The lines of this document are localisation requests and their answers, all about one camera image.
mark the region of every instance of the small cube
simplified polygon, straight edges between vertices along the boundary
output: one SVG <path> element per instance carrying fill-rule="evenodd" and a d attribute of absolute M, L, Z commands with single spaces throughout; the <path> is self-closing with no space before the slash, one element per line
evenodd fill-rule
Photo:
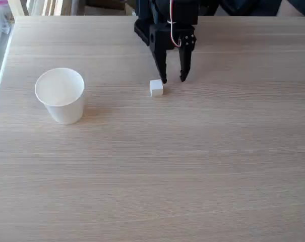
<path fill-rule="evenodd" d="M 152 97 L 162 96 L 163 83 L 160 79 L 150 81 L 150 93 Z"/>

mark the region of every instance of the cup rim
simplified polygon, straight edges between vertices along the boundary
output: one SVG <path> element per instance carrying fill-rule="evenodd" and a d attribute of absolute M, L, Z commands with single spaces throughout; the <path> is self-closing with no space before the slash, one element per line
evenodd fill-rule
<path fill-rule="evenodd" d="M 83 89 L 82 89 L 82 91 L 81 91 L 81 94 L 80 94 L 74 101 L 71 101 L 71 102 L 66 103 L 66 104 L 61 104 L 61 105 L 51 105 L 51 104 L 48 104 L 48 103 L 46 103 L 46 102 L 44 102 L 43 100 L 40 99 L 40 97 L 39 97 L 38 94 L 37 94 L 37 84 L 38 84 L 39 80 L 41 80 L 45 75 L 47 75 L 47 74 L 50 73 L 50 72 L 59 70 L 59 69 L 69 70 L 69 71 L 74 72 L 76 75 L 78 75 L 78 76 L 81 78 L 82 82 L 83 82 Z M 82 75 L 79 74 L 77 71 L 75 71 L 75 70 L 73 70 L 73 69 L 71 69 L 71 68 L 66 68 L 66 67 L 53 68 L 53 69 L 50 69 L 50 70 L 44 72 L 44 73 L 37 79 L 36 84 L 35 84 L 35 94 L 36 94 L 37 99 L 38 99 L 40 102 L 42 102 L 44 105 L 47 105 L 47 106 L 50 106 L 50 107 L 65 107 L 65 106 L 67 106 L 67 105 L 70 105 L 70 104 L 76 102 L 76 101 L 77 101 L 78 99 L 80 99 L 81 96 L 83 95 L 84 89 L 85 89 L 85 82 L 84 82 L 84 79 L 83 79 Z"/>

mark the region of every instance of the wire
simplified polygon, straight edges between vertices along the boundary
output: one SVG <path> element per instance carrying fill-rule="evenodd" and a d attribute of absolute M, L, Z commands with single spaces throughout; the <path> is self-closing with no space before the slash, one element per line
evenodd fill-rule
<path fill-rule="evenodd" d="M 173 22 L 172 22 L 172 6 L 173 5 L 173 0 L 170 0 L 170 5 L 169 5 L 169 12 L 170 12 L 170 38 L 171 38 L 171 41 L 172 43 L 174 44 L 174 46 L 176 47 L 181 47 L 181 40 L 179 39 L 179 43 L 177 44 L 175 42 L 175 40 L 173 39 L 173 35 L 172 35 L 172 25 L 173 25 Z"/>

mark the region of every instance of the wood grain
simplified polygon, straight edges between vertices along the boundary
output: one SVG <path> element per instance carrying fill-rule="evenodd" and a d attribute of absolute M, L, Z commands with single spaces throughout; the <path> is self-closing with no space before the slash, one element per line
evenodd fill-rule
<path fill-rule="evenodd" d="M 305 18 L 200 18 L 166 95 L 132 17 L 17 20 L 0 89 L 0 241 L 305 242 Z M 86 82 L 55 123 L 45 71 Z"/>

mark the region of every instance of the black robotic claw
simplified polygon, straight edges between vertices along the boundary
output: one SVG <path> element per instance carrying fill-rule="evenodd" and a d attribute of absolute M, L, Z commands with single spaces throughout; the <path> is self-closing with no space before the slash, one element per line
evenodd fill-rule
<path fill-rule="evenodd" d="M 192 51 L 196 43 L 195 29 L 192 24 L 197 24 L 199 6 L 198 0 L 173 1 L 172 35 L 176 43 L 181 43 L 179 47 L 180 79 L 185 81 L 191 68 Z M 175 48 L 170 37 L 168 7 L 169 0 L 137 0 L 139 18 L 135 22 L 135 32 L 150 47 L 163 83 L 167 82 L 167 50 Z"/>

